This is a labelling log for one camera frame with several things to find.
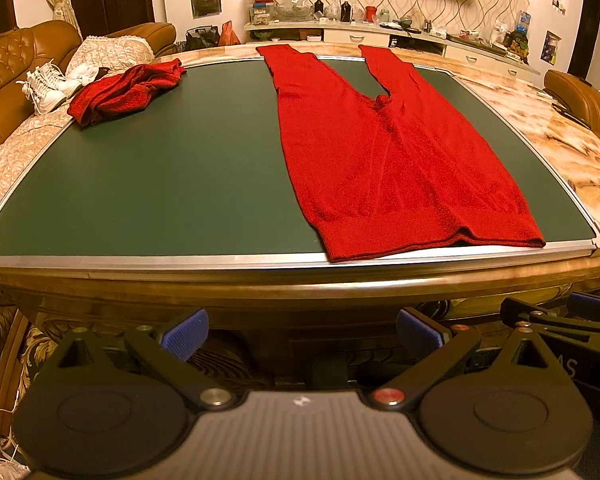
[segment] white pillow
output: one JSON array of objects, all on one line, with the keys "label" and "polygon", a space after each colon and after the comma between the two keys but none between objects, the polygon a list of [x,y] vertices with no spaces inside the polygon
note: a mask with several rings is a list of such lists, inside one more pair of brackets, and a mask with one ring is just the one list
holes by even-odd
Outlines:
[{"label": "white pillow", "polygon": [[115,72],[126,70],[133,65],[149,63],[154,57],[154,51],[145,38],[137,36],[122,36],[120,38],[89,36],[75,51],[66,72],[71,72],[82,63],[97,67],[103,66]]}]

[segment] tufted sofa backrest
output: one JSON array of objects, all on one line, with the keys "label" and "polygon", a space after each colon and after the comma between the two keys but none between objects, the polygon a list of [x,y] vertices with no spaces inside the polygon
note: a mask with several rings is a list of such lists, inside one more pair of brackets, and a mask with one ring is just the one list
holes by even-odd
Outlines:
[{"label": "tufted sofa backrest", "polygon": [[0,144],[33,113],[22,85],[27,71],[52,61],[62,68],[80,45],[80,36],[67,22],[54,20],[20,28],[0,38]]}]

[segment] circular pad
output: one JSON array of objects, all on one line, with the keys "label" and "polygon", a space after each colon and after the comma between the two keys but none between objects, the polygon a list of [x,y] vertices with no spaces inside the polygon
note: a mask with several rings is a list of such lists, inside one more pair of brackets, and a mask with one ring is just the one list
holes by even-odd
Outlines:
[{"label": "circular pad", "polygon": [[165,384],[124,372],[71,382],[36,384],[16,411],[14,434],[34,468],[121,476],[160,460],[184,432],[184,402]]},{"label": "circular pad", "polygon": [[[519,409],[512,412],[506,409],[507,406],[517,406]],[[531,431],[542,426],[549,415],[542,399],[515,390],[488,392],[478,396],[474,413],[486,426],[506,433]]]},{"label": "circular pad", "polygon": [[420,404],[422,429],[443,454],[474,470],[512,476],[573,465],[592,421],[571,383],[510,378],[503,384],[480,374],[487,372],[440,383]]}]

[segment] red pants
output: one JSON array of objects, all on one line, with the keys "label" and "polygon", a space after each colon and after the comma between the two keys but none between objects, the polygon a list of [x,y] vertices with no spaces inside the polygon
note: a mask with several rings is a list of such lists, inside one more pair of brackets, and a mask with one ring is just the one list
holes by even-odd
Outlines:
[{"label": "red pants", "polygon": [[390,50],[360,46],[388,91],[357,92],[314,54],[258,47],[289,177],[330,260],[475,245],[542,247],[510,174],[469,121]]}]

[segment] plastic bag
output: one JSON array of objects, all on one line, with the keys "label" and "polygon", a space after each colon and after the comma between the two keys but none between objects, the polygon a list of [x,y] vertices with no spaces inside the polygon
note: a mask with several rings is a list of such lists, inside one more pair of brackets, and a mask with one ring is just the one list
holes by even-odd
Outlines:
[{"label": "plastic bag", "polygon": [[200,50],[201,48],[212,48],[218,46],[220,34],[218,28],[207,26],[190,28],[186,33],[187,43],[185,50]]},{"label": "plastic bag", "polygon": [[218,46],[229,46],[229,45],[240,45],[240,40],[234,32],[234,26],[231,21],[222,24],[222,34],[220,34],[220,41]]}]

